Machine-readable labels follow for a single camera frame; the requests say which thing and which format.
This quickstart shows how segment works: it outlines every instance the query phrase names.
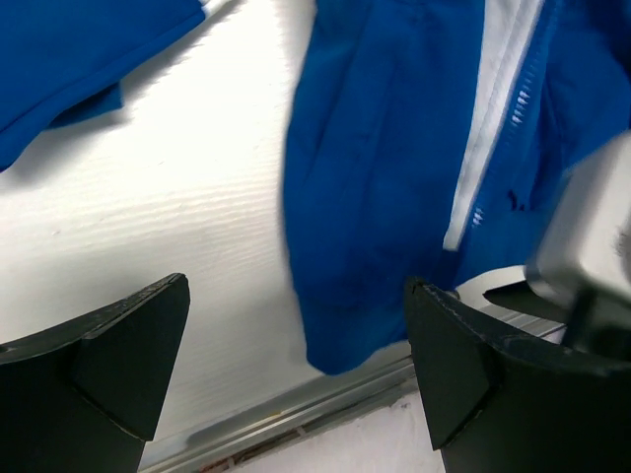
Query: blue fabric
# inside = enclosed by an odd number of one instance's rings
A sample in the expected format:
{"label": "blue fabric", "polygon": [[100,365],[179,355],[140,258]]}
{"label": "blue fabric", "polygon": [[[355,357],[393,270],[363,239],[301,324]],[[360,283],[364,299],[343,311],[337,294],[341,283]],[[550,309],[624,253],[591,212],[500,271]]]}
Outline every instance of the blue fabric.
{"label": "blue fabric", "polygon": [[112,85],[204,20],[198,0],[20,0],[0,12],[0,170],[56,117],[116,107]]}
{"label": "blue fabric", "polygon": [[405,339],[403,284],[523,264],[564,171],[629,128],[623,0],[547,0],[458,253],[442,250],[475,99],[484,4],[319,0],[290,123],[286,235],[307,356],[329,374]]}

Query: white floor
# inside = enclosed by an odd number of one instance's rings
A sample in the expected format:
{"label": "white floor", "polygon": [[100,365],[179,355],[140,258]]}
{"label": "white floor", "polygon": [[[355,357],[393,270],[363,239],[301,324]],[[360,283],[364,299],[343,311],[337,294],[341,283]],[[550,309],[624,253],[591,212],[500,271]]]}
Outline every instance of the white floor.
{"label": "white floor", "polygon": [[238,473],[443,473],[432,451],[420,394],[274,451]]}

